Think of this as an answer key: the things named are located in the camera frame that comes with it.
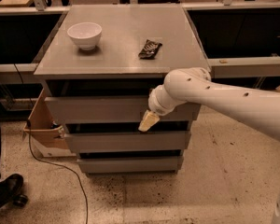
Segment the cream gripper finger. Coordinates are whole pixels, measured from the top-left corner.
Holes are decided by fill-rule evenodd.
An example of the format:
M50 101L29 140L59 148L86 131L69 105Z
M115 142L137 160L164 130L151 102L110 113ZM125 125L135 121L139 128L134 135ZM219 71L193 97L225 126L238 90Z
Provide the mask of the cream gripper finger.
M147 110L139 124L140 132L147 132L153 125L160 120L160 117L152 111Z

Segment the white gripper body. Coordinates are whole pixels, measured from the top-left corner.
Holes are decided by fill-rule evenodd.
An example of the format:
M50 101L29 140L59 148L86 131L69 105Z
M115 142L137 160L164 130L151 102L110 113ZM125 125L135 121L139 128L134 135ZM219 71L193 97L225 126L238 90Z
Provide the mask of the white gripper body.
M166 116L174 111L178 105L182 105L183 101L172 98L163 85L153 89L148 97L149 109L159 116Z

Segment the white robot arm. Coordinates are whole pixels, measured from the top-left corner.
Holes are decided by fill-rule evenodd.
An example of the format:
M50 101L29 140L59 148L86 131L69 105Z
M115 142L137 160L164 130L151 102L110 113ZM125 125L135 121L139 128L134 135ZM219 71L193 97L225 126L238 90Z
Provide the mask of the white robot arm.
M185 103L205 105L280 142L280 92L218 84L201 67L166 75L148 97L139 130L148 131L161 116Z

